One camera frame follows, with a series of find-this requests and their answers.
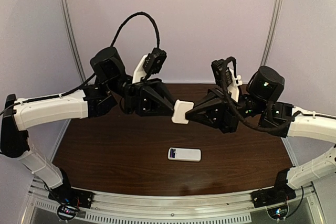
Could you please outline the white battery cover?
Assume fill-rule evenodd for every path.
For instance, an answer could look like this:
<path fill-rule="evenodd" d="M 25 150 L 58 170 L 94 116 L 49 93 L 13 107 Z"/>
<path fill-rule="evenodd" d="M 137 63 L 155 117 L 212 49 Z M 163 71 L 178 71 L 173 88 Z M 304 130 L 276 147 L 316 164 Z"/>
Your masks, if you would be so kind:
<path fill-rule="evenodd" d="M 174 105 L 174 111 L 171 117 L 171 121 L 175 124 L 188 124 L 189 120 L 186 119 L 186 113 L 193 107 L 193 102 L 177 99 Z"/>

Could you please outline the white remote control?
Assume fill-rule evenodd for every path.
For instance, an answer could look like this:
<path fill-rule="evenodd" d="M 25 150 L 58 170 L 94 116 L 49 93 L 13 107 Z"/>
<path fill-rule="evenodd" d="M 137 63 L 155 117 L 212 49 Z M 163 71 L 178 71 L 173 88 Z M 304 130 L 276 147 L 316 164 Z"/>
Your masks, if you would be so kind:
<path fill-rule="evenodd" d="M 175 158 L 170 158 L 171 150 L 175 150 Z M 202 152 L 200 149 L 194 148 L 171 147 L 168 150 L 167 158 L 171 161 L 200 162 L 202 158 Z"/>

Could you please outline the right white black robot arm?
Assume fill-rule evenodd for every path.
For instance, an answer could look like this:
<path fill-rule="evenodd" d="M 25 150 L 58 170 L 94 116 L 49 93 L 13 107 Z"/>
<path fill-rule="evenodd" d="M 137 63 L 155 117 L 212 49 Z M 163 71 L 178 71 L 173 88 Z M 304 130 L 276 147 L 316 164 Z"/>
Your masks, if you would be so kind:
<path fill-rule="evenodd" d="M 199 103 L 185 113 L 198 122 L 223 133 L 235 132 L 238 124 L 273 136 L 307 137 L 335 143 L 335 116 L 307 111 L 289 103 L 278 102 L 285 80 L 274 69 L 261 66 L 251 77 L 246 93 L 234 100 L 229 85 L 236 84 L 236 70 L 224 60 L 212 62 L 219 86 L 208 91 Z"/>

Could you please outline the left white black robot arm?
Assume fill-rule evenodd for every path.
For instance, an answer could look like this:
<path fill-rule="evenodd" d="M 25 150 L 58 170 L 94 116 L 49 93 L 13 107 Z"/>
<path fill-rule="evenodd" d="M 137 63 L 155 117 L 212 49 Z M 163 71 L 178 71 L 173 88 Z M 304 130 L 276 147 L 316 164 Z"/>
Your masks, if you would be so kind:
<path fill-rule="evenodd" d="M 47 161 L 29 140 L 30 127 L 66 119 L 96 118 L 119 106 L 123 113 L 140 116 L 172 115 L 174 99 L 160 79 L 167 58 L 164 50 L 154 48 L 128 75 L 118 51 L 107 47 L 91 60 L 94 84 L 85 82 L 61 94 L 18 99 L 7 97 L 2 113 L 1 152 L 21 161 L 52 190 L 69 190 L 66 174 Z"/>

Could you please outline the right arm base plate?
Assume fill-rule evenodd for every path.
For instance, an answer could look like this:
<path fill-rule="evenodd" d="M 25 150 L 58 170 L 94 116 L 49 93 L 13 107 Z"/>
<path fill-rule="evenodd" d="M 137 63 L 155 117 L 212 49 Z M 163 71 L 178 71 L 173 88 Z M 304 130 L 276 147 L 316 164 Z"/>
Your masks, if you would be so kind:
<path fill-rule="evenodd" d="M 284 188 L 268 188 L 259 189 L 250 193 L 251 199 L 253 201 L 254 208 L 260 208 L 265 206 L 270 206 L 274 204 L 279 204 L 296 198 L 295 190 L 284 187 Z"/>

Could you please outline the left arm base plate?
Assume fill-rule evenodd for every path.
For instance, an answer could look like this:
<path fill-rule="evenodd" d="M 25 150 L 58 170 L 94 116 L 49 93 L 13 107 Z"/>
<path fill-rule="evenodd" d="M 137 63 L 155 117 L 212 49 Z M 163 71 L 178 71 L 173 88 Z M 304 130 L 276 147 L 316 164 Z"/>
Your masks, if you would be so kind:
<path fill-rule="evenodd" d="M 62 205 L 90 209 L 93 200 L 93 192 L 74 188 L 64 191 L 51 189 L 48 198 Z"/>

